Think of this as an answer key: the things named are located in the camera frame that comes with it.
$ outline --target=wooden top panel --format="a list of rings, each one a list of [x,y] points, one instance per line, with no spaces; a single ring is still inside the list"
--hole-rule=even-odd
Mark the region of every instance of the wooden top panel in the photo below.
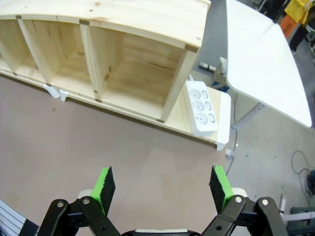
[[[88,19],[92,26],[200,48],[209,5],[207,0],[0,0],[0,19]]]

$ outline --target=orange bag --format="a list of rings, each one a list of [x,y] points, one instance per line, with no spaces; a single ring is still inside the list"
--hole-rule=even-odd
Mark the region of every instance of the orange bag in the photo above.
[[[290,37],[296,26],[297,22],[295,22],[295,20],[292,19],[289,15],[286,15],[280,24],[280,27],[286,38]]]

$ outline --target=power socket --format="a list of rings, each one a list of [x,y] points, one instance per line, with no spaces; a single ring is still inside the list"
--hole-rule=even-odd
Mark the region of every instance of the power socket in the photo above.
[[[183,90],[192,134],[204,137],[217,131],[218,123],[206,84],[186,81]]]

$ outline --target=white tabletop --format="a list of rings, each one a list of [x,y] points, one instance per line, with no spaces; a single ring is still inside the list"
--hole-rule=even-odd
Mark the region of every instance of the white tabletop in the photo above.
[[[226,8],[229,86],[311,127],[301,77],[280,26],[236,0],[226,0]]]

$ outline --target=yellow jacket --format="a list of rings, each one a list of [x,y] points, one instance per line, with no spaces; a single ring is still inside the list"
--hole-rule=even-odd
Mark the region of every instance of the yellow jacket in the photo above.
[[[285,12],[297,23],[305,23],[313,0],[291,0]]]

